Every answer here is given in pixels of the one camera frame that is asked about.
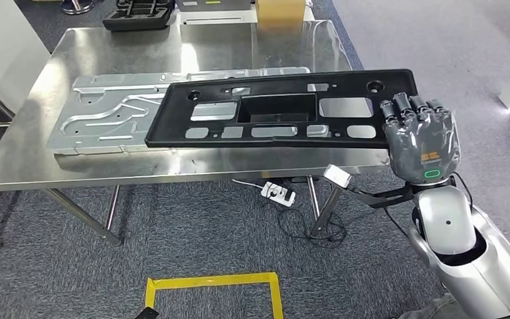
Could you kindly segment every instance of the gray carpet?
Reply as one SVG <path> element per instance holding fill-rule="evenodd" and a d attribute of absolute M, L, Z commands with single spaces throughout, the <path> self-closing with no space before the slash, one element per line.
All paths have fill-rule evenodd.
<path fill-rule="evenodd" d="M 103 2 L 91 13 L 68 17 L 58 12 L 57 3 L 18 2 L 49 49 L 65 28 L 98 26 L 114 8 L 112 2 Z M 480 40 L 484 32 L 494 31 L 483 29 L 492 24 L 486 22 L 472 31 L 467 13 L 430 17 L 427 13 L 432 9 L 415 1 L 393 4 L 398 8 L 386 1 L 374 0 L 373 5 L 353 1 L 337 6 L 339 16 L 327 0 L 315 2 L 318 18 L 345 24 L 365 67 L 410 67 L 421 92 L 457 111 L 465 151 L 460 171 L 477 203 L 510 232 L 510 116 L 495 101 L 498 86 L 510 80 L 510 55 L 488 61 L 488 48 L 472 48 L 468 38 L 473 33 Z M 459 1 L 454 5 L 457 11 L 470 6 Z M 479 14 L 473 9 L 467 12 Z M 415 21 L 416 16 L 423 22 L 399 21 Z M 453 17 L 452 23 L 443 25 L 448 17 Z M 394 22 L 405 27 L 391 27 Z M 421 37 L 416 28 L 430 34 Z M 343 40 L 343 31 L 338 31 Z M 388 50 L 401 47 L 395 43 L 402 36 L 398 32 L 416 35 L 413 41 L 404 40 L 416 41 L 417 47 L 397 54 Z M 420 43 L 435 46 L 428 57 Z M 348 37 L 343 45 L 358 67 Z M 386 49 L 378 50 L 383 45 Z M 448 70 L 449 65 L 455 68 Z M 483 126 L 480 120 L 490 125 Z M 484 138 L 492 132 L 500 132 L 496 140 Z M 390 172 L 359 176 L 356 182 L 371 191 L 401 185 Z M 306 185 L 292 187 L 299 194 L 296 209 L 309 218 Z M 323 200 L 329 188 L 323 182 L 318 188 Z M 110 188 L 64 191 L 104 220 Z M 0 240 L 6 244 L 0 250 L 0 318 L 133 318 L 143 306 L 148 276 L 275 271 L 285 318 L 391 318 L 443 293 L 386 216 L 350 195 L 342 196 L 336 210 L 349 234 L 333 250 L 286 237 L 277 226 L 276 208 L 265 203 L 258 189 L 230 181 L 123 186 L 113 228 L 126 242 L 112 247 L 44 195 L 4 193 L 0 197 Z M 409 226 L 409 205 L 391 211 Z M 287 222 L 289 229 L 300 227 L 293 215 Z M 271 318 L 264 285 L 163 291 L 157 294 L 155 307 L 162 318 Z"/>

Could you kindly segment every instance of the yellow tape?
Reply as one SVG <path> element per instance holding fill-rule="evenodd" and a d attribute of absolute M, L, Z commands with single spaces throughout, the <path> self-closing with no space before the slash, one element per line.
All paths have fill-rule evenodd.
<path fill-rule="evenodd" d="M 254 274 L 229 274 L 224 276 L 205 276 L 171 279 L 147 279 L 145 283 L 145 306 L 153 308 L 155 291 L 163 289 L 194 288 L 205 286 L 228 286 L 231 284 L 269 284 L 274 319 L 282 319 L 282 301 L 278 276 L 274 272 L 258 272 Z"/>

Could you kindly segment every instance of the black tray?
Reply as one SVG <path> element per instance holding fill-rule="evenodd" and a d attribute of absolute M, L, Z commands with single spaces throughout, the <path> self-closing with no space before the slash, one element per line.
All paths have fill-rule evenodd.
<path fill-rule="evenodd" d="M 318 92 L 309 92 L 310 87 Z M 418 94 L 411 71 L 349 71 L 176 83 L 167 89 L 145 143 L 149 148 L 388 148 L 379 104 L 392 100 L 399 92 Z M 324 118 L 319 114 L 319 101 L 323 98 L 355 97 L 371 100 L 370 118 Z M 236 103 L 234 117 L 191 121 L 197 104 L 215 102 Z M 316 125 L 329 126 L 329 136 L 309 138 L 308 126 Z M 352 138 L 347 128 L 354 125 L 372 126 L 376 136 Z M 241 127 L 229 129 L 242 130 L 240 137 L 222 138 L 224 129 L 230 127 Z M 296 133 L 252 135 L 253 128 L 269 127 L 294 127 Z M 186 138 L 189 128 L 201 128 L 197 130 L 206 132 L 206 136 Z"/>
<path fill-rule="evenodd" d="M 118 10 L 103 21 L 109 31 L 142 31 L 164 29 L 169 22 L 175 0 L 120 0 Z"/>

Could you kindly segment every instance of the table top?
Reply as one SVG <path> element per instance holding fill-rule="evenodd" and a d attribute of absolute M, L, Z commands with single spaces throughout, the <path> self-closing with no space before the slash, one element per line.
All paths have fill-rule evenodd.
<path fill-rule="evenodd" d="M 68 29 L 0 141 L 0 191 L 321 175 L 330 163 L 349 173 L 385 168 L 386 150 L 158 149 L 59 156 L 46 148 L 79 76 L 286 66 L 351 69 L 331 21 L 304 22 L 296 33 L 266 32 L 251 23 L 130 33 Z"/>

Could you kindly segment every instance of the white plug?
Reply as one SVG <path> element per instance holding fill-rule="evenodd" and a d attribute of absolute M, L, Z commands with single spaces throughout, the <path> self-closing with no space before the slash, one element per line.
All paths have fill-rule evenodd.
<path fill-rule="evenodd" d="M 279 185 L 273 184 L 270 181 L 268 181 L 265 184 L 265 187 L 261 190 L 261 196 L 268 198 L 272 201 L 275 201 L 276 203 L 279 203 L 280 205 L 284 205 L 286 207 L 291 207 L 292 203 L 294 203 L 294 197 L 296 196 L 296 193 L 292 192 L 289 194 L 289 198 L 286 198 L 286 193 L 288 192 L 288 189 L 281 187 Z"/>

